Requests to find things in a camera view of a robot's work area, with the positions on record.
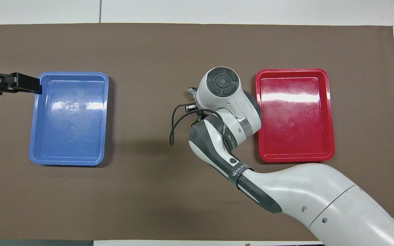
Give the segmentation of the blue plastic tray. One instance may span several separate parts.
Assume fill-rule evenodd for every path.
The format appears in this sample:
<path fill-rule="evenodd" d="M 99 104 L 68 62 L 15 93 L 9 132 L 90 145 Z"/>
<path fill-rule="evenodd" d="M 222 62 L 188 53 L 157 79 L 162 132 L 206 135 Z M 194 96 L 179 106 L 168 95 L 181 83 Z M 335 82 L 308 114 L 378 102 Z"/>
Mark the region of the blue plastic tray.
<path fill-rule="evenodd" d="M 47 166 L 97 166 L 105 156 L 108 76 L 48 71 L 35 95 L 30 160 Z"/>

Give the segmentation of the red plastic tray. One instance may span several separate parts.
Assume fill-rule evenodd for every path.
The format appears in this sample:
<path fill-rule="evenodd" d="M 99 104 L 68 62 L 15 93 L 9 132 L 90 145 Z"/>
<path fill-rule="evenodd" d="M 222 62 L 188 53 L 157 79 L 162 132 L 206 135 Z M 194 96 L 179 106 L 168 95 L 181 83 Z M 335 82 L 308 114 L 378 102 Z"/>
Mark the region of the red plastic tray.
<path fill-rule="evenodd" d="M 263 118 L 258 150 L 264 161 L 300 163 L 333 158 L 333 117 L 325 70 L 261 70 L 256 74 L 256 96 Z"/>

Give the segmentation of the brown table mat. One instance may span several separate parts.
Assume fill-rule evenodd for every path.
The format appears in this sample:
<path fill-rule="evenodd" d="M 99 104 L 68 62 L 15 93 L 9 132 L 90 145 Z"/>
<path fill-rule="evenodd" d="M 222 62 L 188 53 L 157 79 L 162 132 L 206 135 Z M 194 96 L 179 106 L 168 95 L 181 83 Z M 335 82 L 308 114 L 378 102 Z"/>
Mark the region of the brown table mat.
<path fill-rule="evenodd" d="M 109 78 L 105 157 L 96 167 L 29 159 L 34 94 L 0 96 L 0 239 L 314 241 L 200 160 L 188 145 L 193 100 L 211 68 L 255 95 L 262 69 L 329 76 L 335 155 L 394 218 L 394 35 L 385 26 L 0 25 L 0 73 L 99 71 Z"/>

